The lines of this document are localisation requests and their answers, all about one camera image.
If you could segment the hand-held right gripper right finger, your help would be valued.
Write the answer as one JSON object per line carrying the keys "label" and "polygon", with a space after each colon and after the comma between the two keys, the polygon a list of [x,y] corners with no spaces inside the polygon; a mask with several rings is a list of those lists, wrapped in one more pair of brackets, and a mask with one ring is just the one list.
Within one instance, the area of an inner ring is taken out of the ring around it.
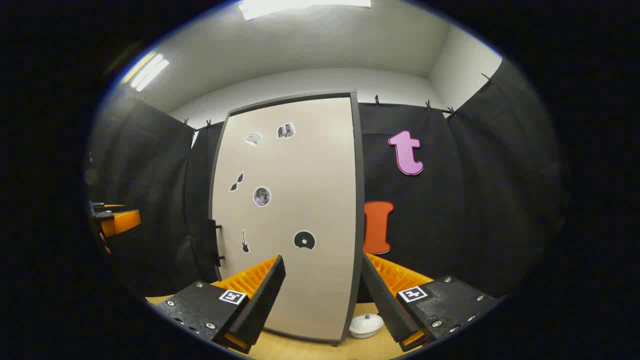
{"label": "hand-held right gripper right finger", "polygon": [[452,337],[501,303],[455,276],[433,279],[370,253],[362,255],[361,276],[404,352]]}

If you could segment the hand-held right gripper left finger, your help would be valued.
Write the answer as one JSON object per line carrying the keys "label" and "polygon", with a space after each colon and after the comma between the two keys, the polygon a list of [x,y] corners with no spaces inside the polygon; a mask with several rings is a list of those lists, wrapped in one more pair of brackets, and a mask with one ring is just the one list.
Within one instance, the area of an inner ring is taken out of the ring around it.
{"label": "hand-held right gripper left finger", "polygon": [[286,278],[281,255],[224,280],[195,278],[147,305],[165,321],[204,342],[249,354],[258,342]]}

